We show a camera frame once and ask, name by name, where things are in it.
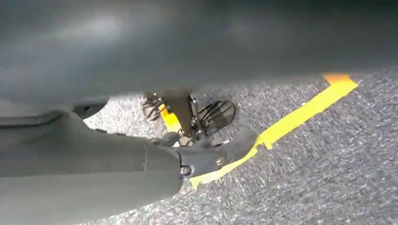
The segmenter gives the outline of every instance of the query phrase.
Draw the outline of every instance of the screw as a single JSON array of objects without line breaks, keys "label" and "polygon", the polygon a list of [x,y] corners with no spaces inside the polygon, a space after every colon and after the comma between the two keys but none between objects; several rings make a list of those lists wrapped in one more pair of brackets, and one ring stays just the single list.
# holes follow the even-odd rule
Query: screw
[{"label": "screw", "polygon": [[186,176],[191,173],[191,168],[189,166],[183,166],[180,169],[180,174]]},{"label": "screw", "polygon": [[220,157],[220,158],[218,158],[218,159],[215,161],[215,163],[216,163],[217,165],[222,165],[222,163],[224,162],[224,160],[225,160],[225,157]]}]

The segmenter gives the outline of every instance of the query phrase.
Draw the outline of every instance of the bolt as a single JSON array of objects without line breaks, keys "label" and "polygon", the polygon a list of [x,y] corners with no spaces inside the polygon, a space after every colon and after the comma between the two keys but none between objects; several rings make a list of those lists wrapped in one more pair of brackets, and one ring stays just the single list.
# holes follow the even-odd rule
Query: bolt
[{"label": "bolt", "polygon": [[220,158],[218,158],[218,159],[215,161],[215,163],[216,163],[217,165],[222,165],[222,163],[224,162],[224,160],[225,160],[225,157],[220,157]]},{"label": "bolt", "polygon": [[191,168],[189,166],[183,166],[180,169],[180,174],[186,176],[191,173]]}]

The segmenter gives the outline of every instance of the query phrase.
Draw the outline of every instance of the yellow line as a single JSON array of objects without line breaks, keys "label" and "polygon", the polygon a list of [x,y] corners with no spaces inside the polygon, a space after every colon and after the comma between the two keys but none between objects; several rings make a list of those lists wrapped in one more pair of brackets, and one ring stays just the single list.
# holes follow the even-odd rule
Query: yellow line
[{"label": "yellow line", "polygon": [[[308,101],[305,105],[283,117],[277,123],[270,126],[263,133],[261,133],[253,148],[244,158],[229,165],[226,165],[218,171],[191,178],[190,181],[195,190],[200,183],[206,184],[213,180],[219,179],[220,177],[229,173],[234,168],[238,167],[239,165],[253,157],[257,153],[257,145],[264,144],[267,149],[272,149],[272,144],[278,139],[280,139],[296,127],[300,126],[311,117],[322,112],[358,86],[358,84],[352,81],[347,74],[328,74],[325,75],[325,79],[330,83],[330,86],[327,89],[325,89],[324,91],[316,95],[313,99]],[[168,129],[169,127],[170,129],[175,129],[179,126],[179,124],[176,125],[176,118],[169,119],[166,117],[165,119],[163,117],[163,119]]]}]

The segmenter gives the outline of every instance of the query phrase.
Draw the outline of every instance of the yellow painted line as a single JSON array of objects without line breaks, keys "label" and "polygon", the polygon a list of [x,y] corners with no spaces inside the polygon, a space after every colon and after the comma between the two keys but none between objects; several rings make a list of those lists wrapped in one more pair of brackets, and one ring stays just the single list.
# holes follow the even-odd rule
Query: yellow painted line
[{"label": "yellow painted line", "polygon": [[[322,112],[333,103],[346,96],[348,93],[350,93],[350,91],[358,86],[358,84],[352,81],[347,74],[327,74],[325,75],[325,79],[330,83],[330,86],[327,89],[316,95],[302,107],[291,112],[287,116],[280,119],[277,123],[270,126],[264,132],[262,132],[259,135],[259,138],[254,144],[253,148],[244,158],[234,163],[228,164],[218,171],[191,178],[190,181],[195,190],[200,183],[206,184],[213,180],[219,179],[220,177],[229,173],[234,168],[238,167],[239,165],[253,157],[257,153],[257,145],[264,144],[267,149],[272,149],[272,144],[278,139],[280,139],[293,129],[297,128],[298,126],[309,120],[311,117]],[[169,125],[166,124],[167,128],[170,127],[170,129],[175,129],[177,127],[175,121],[176,118],[169,119],[166,117],[166,119],[163,119],[165,123],[169,123]]]},{"label": "yellow painted line", "polygon": [[161,110],[161,116],[163,118],[164,124],[169,132],[178,132],[181,128],[180,122],[174,113],[169,113],[167,110],[163,110],[164,105],[159,106],[159,110]]}]

